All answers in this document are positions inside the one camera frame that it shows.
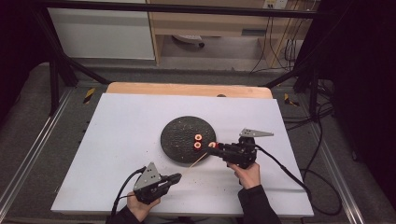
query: desk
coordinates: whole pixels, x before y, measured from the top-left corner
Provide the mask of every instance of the desk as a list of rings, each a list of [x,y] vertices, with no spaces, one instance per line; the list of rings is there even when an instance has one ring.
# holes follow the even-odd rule
[[[238,93],[245,98],[237,98]],[[218,94],[233,97],[210,97]],[[236,142],[245,127],[274,133],[272,137],[257,138],[257,144],[301,179],[277,102],[271,98],[271,92],[262,88],[110,84],[51,210],[64,214],[109,214],[120,186],[131,172],[151,161],[162,175],[185,171],[188,165],[168,159],[159,143],[163,127],[182,115],[205,119],[215,129],[218,141],[225,143]],[[262,166],[262,184],[270,204],[280,217],[313,216],[300,186],[265,155],[259,153],[257,162]],[[122,195],[133,188],[136,179],[137,176],[130,181]],[[151,214],[241,216],[236,195],[240,189],[224,161],[209,157],[183,175]],[[121,200],[119,209],[125,204]]]

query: circular base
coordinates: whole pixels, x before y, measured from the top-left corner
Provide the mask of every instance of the circular base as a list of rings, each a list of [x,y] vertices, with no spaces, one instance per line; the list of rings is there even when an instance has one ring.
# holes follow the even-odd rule
[[[180,117],[169,122],[161,133],[163,152],[173,161],[193,163],[205,153],[194,148],[195,135],[202,136],[202,146],[216,142],[216,134],[212,126],[203,119],[196,117]]]

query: person's hand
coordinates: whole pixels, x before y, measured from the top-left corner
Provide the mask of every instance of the person's hand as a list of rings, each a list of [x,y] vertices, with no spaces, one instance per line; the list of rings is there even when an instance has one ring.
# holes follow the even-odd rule
[[[247,169],[242,169],[239,166],[227,163],[228,166],[234,170],[236,177],[241,181],[244,189],[251,189],[259,186],[262,182],[260,181],[260,165],[254,162]]]
[[[136,196],[134,196],[134,192],[129,192],[128,193],[128,202],[127,206],[129,210],[134,214],[134,216],[139,220],[139,222],[142,222],[146,216],[149,214],[149,210],[154,207],[155,205],[159,204],[161,202],[161,198],[155,200],[151,204],[145,204],[141,203],[136,199]]]

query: cabinet door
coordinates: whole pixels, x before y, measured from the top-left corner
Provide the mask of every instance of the cabinet door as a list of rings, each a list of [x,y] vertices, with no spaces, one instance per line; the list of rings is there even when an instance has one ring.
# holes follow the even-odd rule
[[[49,14],[70,57],[154,60],[147,12],[49,8]]]

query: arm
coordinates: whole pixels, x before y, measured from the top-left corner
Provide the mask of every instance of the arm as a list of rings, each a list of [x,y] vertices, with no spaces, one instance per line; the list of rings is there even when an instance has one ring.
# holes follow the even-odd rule
[[[246,170],[228,164],[244,187],[238,192],[244,211],[244,224],[280,224],[280,219],[271,208],[260,181],[260,165],[253,163]]]
[[[151,204],[139,202],[133,192],[128,193],[128,202],[107,224],[140,224],[149,214],[152,207],[161,202],[161,198]]]

